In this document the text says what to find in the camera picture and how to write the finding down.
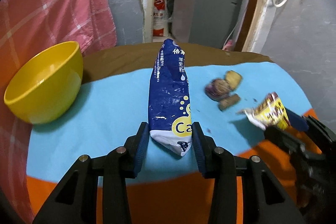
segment pink object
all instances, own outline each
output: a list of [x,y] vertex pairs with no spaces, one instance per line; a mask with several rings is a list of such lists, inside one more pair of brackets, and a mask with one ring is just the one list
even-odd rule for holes
[[1,0],[0,15],[0,186],[21,218],[31,223],[26,187],[31,125],[4,105],[5,89],[42,50],[77,41],[86,55],[114,47],[116,30],[107,0]]
[[231,51],[233,46],[233,41],[232,39],[229,39],[226,44],[223,46],[222,50],[223,51]]

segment black object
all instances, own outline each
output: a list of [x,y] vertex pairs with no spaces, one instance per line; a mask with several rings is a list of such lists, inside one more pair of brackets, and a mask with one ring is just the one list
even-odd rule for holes
[[0,223],[2,224],[25,224],[17,215],[13,207],[7,200],[4,192],[0,187]]
[[181,146],[183,152],[185,152],[188,148],[188,143],[187,142],[177,142],[179,146]]
[[135,178],[141,170],[148,139],[148,124],[142,122],[135,136],[106,156],[80,156],[42,205],[33,224],[96,223],[98,176],[104,176],[103,223],[131,223],[125,178]]
[[258,156],[233,156],[205,136],[198,122],[193,123],[192,130],[199,171],[204,178],[215,178],[209,224],[236,223],[237,176],[243,184],[244,223],[305,223],[293,200]]
[[305,118],[305,132],[322,151],[306,150],[305,144],[277,127],[267,128],[265,138],[290,154],[296,171],[297,200],[306,224],[334,223],[336,219],[336,134],[315,118]]
[[294,113],[293,111],[286,109],[286,113],[288,116],[288,120],[290,125],[294,127],[298,131],[306,132],[309,129],[309,126],[304,117],[299,116],[298,114]]

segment snack wrapper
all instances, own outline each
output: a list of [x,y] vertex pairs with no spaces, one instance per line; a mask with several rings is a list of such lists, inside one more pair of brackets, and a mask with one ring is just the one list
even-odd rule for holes
[[192,144],[184,54],[172,39],[164,41],[151,75],[148,100],[151,137],[180,156],[187,153]]
[[240,112],[244,112],[249,121],[262,130],[269,126],[277,126],[285,130],[290,126],[286,109],[275,92],[267,94],[258,107],[246,108]]

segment plastic bag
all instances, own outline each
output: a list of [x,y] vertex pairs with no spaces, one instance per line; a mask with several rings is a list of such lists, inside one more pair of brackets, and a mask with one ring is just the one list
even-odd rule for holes
[[192,144],[188,78],[184,51],[166,39],[153,68],[148,100],[151,137],[183,156]]

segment gray refrigerator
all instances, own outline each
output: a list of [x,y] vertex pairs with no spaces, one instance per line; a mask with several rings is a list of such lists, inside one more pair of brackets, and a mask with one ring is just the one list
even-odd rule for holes
[[177,42],[222,48],[235,27],[242,0],[174,0],[172,35]]

